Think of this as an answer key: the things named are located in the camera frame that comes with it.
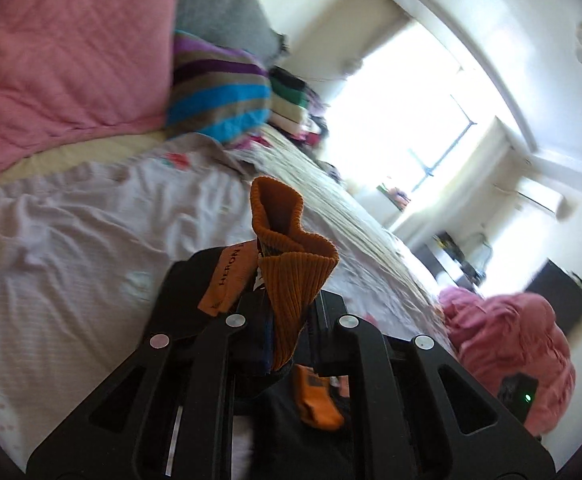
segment curtain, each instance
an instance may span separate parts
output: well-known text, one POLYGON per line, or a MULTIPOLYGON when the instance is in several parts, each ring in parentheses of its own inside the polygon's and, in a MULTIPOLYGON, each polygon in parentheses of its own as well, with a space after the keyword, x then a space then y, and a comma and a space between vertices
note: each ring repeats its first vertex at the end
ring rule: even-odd
POLYGON ((468 204, 511 145, 503 124, 495 118, 487 128, 474 126, 457 148, 389 229, 411 250, 444 230, 446 222, 468 204))

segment gray pillow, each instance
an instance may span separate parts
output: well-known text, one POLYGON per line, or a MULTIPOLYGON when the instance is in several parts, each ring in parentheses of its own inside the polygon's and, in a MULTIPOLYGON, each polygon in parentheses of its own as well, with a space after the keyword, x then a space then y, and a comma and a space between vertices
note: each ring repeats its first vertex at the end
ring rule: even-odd
POLYGON ((246 50, 267 68, 283 51, 284 37, 271 29, 258 0, 178 0, 175 25, 209 43, 246 50))

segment pink pillow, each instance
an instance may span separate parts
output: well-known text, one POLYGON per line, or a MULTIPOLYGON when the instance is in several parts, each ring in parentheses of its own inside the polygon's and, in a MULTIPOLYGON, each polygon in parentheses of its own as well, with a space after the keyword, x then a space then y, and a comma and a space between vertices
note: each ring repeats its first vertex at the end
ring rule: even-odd
POLYGON ((164 124, 176 0, 0 0, 0 171, 164 124))

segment orange label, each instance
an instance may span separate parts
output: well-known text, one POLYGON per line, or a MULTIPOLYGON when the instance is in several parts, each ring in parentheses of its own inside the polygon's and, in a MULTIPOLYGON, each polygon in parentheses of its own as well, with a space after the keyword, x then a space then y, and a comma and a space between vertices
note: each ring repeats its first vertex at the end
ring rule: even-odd
POLYGON ((228 312, 258 268, 256 240, 232 245, 222 251, 209 288, 197 307, 209 316, 228 312))

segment metal screw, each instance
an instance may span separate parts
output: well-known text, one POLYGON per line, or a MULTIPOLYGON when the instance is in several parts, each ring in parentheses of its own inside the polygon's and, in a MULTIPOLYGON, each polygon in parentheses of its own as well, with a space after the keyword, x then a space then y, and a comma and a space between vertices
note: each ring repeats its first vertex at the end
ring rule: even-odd
POLYGON ((436 342, 433 341, 428 335, 419 335, 415 338, 415 346, 423 350, 431 350, 435 346, 436 342))
POLYGON ((225 323, 233 328, 238 328, 239 326, 245 324, 246 321, 247 320, 242 314, 231 314, 231 316, 226 318, 225 323))
POLYGON ((156 334, 149 339, 149 344, 153 348, 164 348, 169 344, 169 336, 166 334, 156 334))
POLYGON ((338 323, 340 323, 344 328, 355 328, 357 325, 360 324, 359 320, 355 316, 342 316, 338 319, 338 323))

